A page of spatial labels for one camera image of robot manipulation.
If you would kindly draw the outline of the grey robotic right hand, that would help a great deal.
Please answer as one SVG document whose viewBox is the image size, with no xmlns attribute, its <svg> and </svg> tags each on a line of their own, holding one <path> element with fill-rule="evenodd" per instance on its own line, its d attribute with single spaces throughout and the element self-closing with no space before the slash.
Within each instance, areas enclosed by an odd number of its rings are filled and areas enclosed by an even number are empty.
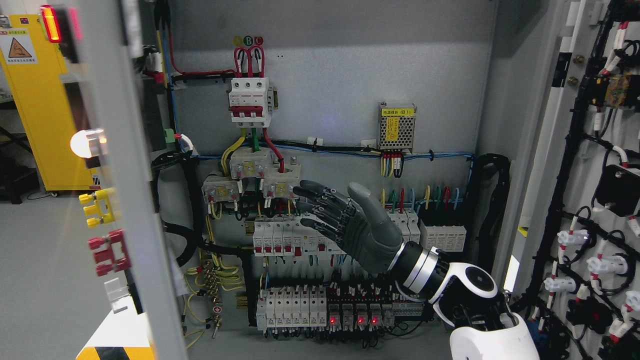
<svg viewBox="0 0 640 360">
<path fill-rule="evenodd" d="M 344 196 L 323 184 L 301 180 L 293 192 L 300 197 L 297 207 L 315 215 L 301 219 L 302 226 L 334 241 L 368 273 L 390 269 L 403 243 L 402 231 L 370 189 L 350 182 Z"/>
</svg>

